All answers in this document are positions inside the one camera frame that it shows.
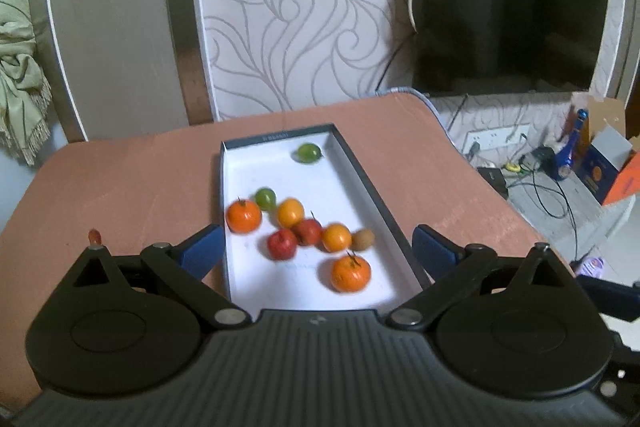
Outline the orange tangerine with stem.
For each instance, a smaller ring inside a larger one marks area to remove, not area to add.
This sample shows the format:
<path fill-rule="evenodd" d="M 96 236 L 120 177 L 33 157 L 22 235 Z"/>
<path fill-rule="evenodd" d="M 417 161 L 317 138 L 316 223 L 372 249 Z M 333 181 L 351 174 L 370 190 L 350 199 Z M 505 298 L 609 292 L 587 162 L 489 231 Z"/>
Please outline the orange tangerine with stem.
<path fill-rule="evenodd" d="M 235 234 L 254 232 L 262 224 L 262 210 L 256 202 L 239 198 L 228 207 L 226 221 Z"/>

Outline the large red apple fruit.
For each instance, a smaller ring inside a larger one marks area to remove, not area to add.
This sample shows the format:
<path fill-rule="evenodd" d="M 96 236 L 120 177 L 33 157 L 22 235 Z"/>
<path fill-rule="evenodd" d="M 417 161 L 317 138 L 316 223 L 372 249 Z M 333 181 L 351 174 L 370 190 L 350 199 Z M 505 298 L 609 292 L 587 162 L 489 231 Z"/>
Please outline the large red apple fruit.
<path fill-rule="evenodd" d="M 285 261 L 293 259 L 297 249 L 296 236 L 291 230 L 278 230 L 268 237 L 267 248 L 273 260 Z"/>

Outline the small green tomato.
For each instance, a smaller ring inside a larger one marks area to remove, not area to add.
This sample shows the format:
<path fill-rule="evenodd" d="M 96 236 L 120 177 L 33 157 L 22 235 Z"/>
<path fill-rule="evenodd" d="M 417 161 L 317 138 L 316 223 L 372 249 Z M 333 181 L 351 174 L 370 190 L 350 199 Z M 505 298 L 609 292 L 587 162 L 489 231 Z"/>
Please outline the small green tomato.
<path fill-rule="evenodd" d="M 277 195 L 270 187 L 258 188 L 254 195 L 256 205 L 265 212 L 270 212 L 277 208 Z"/>

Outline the yellow orange kumquat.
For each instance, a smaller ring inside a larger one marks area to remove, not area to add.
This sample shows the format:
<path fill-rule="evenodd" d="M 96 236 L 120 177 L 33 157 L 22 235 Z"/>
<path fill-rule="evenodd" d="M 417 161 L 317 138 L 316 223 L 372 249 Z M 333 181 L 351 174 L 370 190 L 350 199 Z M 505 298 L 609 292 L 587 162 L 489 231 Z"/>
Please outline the yellow orange kumquat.
<path fill-rule="evenodd" d="M 324 250 L 330 254 L 347 251 L 352 247 L 352 233 L 340 222 L 330 223 L 322 230 L 321 243 Z"/>
<path fill-rule="evenodd" d="M 287 198 L 277 208 L 278 225 L 284 229 L 290 229 L 305 218 L 305 209 L 296 198 Z"/>

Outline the small red apple fruit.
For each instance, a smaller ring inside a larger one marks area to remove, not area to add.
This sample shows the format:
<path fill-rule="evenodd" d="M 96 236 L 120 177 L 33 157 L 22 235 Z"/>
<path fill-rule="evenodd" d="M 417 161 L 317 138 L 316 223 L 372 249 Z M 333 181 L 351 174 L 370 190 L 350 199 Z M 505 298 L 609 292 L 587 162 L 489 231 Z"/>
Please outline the small red apple fruit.
<path fill-rule="evenodd" d="M 292 232 L 299 246 L 316 246 L 321 242 L 322 225 L 314 216 L 311 216 L 294 225 Z"/>

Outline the large green tomato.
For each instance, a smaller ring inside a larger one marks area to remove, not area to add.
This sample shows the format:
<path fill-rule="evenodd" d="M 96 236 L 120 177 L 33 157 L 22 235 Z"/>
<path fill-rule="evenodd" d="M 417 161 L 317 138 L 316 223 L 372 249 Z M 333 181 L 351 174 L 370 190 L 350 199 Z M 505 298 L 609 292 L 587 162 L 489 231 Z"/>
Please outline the large green tomato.
<path fill-rule="evenodd" d="M 303 143 L 294 150 L 293 158 L 301 164 L 314 164 L 322 158 L 322 150 L 314 143 Z"/>

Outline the salmon dotted tablecloth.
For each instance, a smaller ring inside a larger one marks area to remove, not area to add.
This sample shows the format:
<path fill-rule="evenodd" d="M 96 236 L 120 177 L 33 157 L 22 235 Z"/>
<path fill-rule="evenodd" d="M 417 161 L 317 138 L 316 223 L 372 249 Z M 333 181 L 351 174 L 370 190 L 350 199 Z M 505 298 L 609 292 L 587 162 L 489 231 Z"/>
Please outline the salmon dotted tablecloth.
<path fill-rule="evenodd" d="M 37 395 L 26 331 L 90 230 L 115 254 L 178 243 L 220 217 L 222 142 L 315 124 L 340 130 L 405 234 L 425 223 L 458 244 L 483 243 L 512 257 L 538 241 L 413 94 L 70 144 L 38 170 L 1 235 L 2 404 L 19 410 Z"/>

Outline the reddish grape near centre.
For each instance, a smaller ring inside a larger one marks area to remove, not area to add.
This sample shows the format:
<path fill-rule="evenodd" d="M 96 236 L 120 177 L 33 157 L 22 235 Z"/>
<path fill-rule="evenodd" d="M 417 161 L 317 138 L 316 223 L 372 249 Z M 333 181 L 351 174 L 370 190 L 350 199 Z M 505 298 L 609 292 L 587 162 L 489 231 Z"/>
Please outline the reddish grape near centre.
<path fill-rule="evenodd" d="M 102 245 L 101 233 L 97 229 L 91 229 L 88 232 L 88 241 L 90 246 L 101 246 Z"/>

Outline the black white shallow box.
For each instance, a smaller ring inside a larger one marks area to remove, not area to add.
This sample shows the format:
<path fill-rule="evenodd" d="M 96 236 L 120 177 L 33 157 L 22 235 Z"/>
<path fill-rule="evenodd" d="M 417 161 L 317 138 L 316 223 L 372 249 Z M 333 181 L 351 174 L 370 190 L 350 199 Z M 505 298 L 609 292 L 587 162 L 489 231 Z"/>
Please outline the black white shallow box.
<path fill-rule="evenodd" d="M 333 124 L 228 140 L 219 160 L 224 283 L 252 317 L 385 313 L 430 283 Z"/>

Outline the orange blue cardboard box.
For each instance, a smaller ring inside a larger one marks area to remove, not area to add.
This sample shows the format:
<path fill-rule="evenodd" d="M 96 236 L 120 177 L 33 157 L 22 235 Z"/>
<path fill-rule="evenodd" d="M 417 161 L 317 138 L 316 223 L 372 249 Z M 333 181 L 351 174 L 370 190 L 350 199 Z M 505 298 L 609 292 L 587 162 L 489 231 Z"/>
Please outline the orange blue cardboard box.
<path fill-rule="evenodd" d="M 598 132 L 577 176 L 601 206 L 639 193 L 639 137 L 627 140 L 611 126 Z"/>

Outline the blue bottle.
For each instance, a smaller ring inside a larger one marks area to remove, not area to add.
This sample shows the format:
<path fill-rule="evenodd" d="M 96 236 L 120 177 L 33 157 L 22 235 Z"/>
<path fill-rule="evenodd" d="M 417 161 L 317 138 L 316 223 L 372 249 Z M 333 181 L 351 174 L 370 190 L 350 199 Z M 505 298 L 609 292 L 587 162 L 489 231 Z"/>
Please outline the blue bottle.
<path fill-rule="evenodd" d="M 574 126 L 568 136 L 566 144 L 554 155 L 553 169 L 551 178 L 555 181 L 566 179 L 573 170 L 574 152 L 579 141 L 580 132 L 586 120 L 588 119 L 588 110 L 585 108 L 578 109 L 574 121 Z"/>

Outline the green fringed cloth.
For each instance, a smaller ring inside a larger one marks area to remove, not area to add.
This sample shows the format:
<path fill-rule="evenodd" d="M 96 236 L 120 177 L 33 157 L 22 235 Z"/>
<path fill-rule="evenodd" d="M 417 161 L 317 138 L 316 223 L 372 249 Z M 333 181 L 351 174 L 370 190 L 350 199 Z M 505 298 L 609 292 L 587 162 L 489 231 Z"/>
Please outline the green fringed cloth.
<path fill-rule="evenodd" d="M 51 87 L 36 52 L 29 0 L 1 0 L 1 146 L 29 166 L 51 135 Z"/>

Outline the black television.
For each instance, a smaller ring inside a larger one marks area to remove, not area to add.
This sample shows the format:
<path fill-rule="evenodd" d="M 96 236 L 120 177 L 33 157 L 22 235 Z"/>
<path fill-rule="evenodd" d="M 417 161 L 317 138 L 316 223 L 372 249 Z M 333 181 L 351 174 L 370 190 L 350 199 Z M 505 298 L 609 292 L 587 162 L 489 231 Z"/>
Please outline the black television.
<path fill-rule="evenodd" d="M 414 0 L 431 95 L 585 91 L 608 0 Z"/>

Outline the white wall socket strip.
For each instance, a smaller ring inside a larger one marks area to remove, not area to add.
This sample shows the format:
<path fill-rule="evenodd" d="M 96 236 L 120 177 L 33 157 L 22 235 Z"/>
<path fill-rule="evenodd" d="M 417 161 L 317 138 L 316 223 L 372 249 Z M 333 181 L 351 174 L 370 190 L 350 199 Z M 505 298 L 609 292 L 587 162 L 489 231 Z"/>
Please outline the white wall socket strip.
<path fill-rule="evenodd" d="M 480 152 L 518 145 L 528 137 L 529 128 L 530 124 L 517 124 L 512 127 L 469 131 L 463 142 L 462 153 L 469 154 L 475 144 L 480 147 Z"/>

